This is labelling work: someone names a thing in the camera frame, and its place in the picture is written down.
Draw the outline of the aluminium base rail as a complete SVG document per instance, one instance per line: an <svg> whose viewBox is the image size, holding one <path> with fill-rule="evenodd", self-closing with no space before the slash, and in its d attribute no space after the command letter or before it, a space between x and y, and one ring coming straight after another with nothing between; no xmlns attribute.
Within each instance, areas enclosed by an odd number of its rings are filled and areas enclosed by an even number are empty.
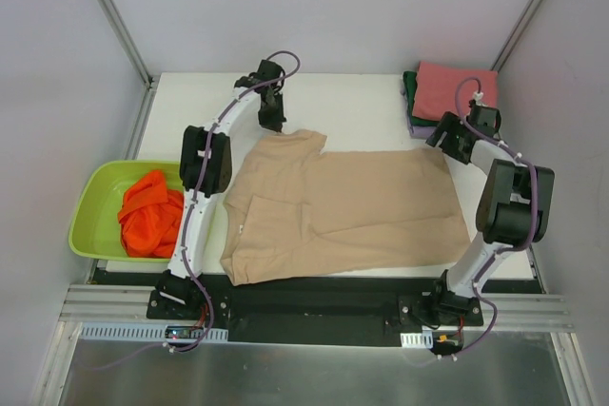
<svg viewBox="0 0 609 406"><path fill-rule="evenodd" d="M152 323L147 316L151 286L74 284L65 297L60 320ZM498 308L494 329L502 332L573 333L566 300L548 294L484 294Z"/></svg>

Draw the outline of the folded red t shirt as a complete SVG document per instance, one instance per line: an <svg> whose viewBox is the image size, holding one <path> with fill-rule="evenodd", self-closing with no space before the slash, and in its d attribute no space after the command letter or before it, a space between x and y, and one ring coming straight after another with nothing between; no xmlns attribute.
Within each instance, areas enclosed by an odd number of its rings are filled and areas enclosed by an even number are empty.
<svg viewBox="0 0 609 406"><path fill-rule="evenodd" d="M498 104L498 73L492 70L452 68L420 61L416 75L413 114L427 121L439 121L446 111L457 113L455 93L459 84L469 78L460 89L459 102L463 113L469 109L469 101L481 82L481 101L491 107Z"/></svg>

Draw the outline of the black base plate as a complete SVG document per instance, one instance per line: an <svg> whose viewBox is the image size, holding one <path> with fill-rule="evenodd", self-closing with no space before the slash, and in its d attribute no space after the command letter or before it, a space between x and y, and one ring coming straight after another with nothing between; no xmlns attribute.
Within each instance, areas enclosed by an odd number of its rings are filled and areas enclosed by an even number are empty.
<svg viewBox="0 0 609 406"><path fill-rule="evenodd" d="M144 316L192 321L225 330L229 341L326 346L396 347L400 335L429 323L480 328L481 308L469 302L442 311L430 297L431 278L325 277L234 286L225 275L172 280L166 273L97 270L96 289L144 292Z"/></svg>

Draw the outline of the folded lavender t shirt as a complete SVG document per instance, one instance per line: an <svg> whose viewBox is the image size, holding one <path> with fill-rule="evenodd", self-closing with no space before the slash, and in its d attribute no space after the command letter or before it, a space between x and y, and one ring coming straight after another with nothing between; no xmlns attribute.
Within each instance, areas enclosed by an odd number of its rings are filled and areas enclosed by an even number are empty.
<svg viewBox="0 0 609 406"><path fill-rule="evenodd" d="M407 127L413 139L426 140L435 130L438 121L428 121L406 114Z"/></svg>

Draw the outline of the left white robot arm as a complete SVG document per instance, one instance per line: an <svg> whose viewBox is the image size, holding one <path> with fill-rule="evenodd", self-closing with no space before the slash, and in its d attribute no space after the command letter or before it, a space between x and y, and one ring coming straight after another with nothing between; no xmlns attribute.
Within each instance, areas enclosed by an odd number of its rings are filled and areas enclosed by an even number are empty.
<svg viewBox="0 0 609 406"><path fill-rule="evenodd" d="M167 311L179 319L205 319L212 305L200 288L202 258L220 196L232 179L232 140L249 119L279 132L285 122L283 87L289 74L271 57L234 84L230 102L203 126L188 126L183 135L179 176L184 211L167 270L155 286L150 312Z"/></svg>

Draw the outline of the left aluminium frame post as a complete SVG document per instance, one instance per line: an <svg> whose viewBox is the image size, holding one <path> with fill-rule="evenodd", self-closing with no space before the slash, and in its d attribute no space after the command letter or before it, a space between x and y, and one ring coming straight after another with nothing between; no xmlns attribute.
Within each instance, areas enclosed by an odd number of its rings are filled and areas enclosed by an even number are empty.
<svg viewBox="0 0 609 406"><path fill-rule="evenodd" d="M148 70L114 0L97 0L97 2L139 79L146 88L150 88L154 81L153 75Z"/></svg>

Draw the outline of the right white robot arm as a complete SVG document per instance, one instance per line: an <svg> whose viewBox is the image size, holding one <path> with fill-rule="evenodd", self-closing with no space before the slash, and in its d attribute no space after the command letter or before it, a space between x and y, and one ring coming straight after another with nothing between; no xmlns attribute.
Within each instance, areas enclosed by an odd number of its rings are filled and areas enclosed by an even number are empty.
<svg viewBox="0 0 609 406"><path fill-rule="evenodd" d="M497 138L500 112L476 93L470 111L446 112L426 140L448 157L472 164L486 176L475 226L477 233L460 260L434 283L421 310L429 325L481 324L481 290L509 255L527 250L545 235L555 171L527 162Z"/></svg>

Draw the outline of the beige t shirt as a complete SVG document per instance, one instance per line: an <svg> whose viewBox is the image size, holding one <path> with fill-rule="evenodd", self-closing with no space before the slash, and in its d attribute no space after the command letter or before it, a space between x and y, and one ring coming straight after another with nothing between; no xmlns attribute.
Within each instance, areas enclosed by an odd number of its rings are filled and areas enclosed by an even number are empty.
<svg viewBox="0 0 609 406"><path fill-rule="evenodd" d="M225 195L221 264L236 285L459 260L470 243L436 149L334 152L323 134L269 135Z"/></svg>

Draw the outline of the green plastic basin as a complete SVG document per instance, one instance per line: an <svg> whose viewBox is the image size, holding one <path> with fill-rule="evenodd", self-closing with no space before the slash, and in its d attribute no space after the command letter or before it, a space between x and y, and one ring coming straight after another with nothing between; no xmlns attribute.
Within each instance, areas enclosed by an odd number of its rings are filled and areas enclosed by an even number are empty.
<svg viewBox="0 0 609 406"><path fill-rule="evenodd" d="M179 164L163 161L113 161L89 178L72 218L69 247L73 253L96 260L156 262L128 255L120 240L118 212L125 192L152 170L165 175L167 187L181 192Z"/></svg>

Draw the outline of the folded dark green t shirt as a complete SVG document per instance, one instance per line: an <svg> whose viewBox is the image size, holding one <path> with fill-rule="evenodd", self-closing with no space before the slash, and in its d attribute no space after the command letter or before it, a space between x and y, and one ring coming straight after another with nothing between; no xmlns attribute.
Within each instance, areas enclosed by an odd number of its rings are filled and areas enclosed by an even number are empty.
<svg viewBox="0 0 609 406"><path fill-rule="evenodd" d="M413 114L415 105L415 94L417 90L417 73L414 71L405 71L403 73L403 86L406 100L406 116L407 120L412 126L416 127L435 127L438 125L438 121L432 121L427 119L418 118Z"/></svg>

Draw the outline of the orange t shirt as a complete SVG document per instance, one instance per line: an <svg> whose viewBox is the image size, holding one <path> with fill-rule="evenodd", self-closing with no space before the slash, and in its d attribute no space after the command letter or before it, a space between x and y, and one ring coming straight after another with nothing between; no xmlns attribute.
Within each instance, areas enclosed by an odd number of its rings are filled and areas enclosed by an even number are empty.
<svg viewBox="0 0 609 406"><path fill-rule="evenodd" d="M181 191L167 186L155 169L131 186L117 214L121 244L131 258L170 259L184 211Z"/></svg>

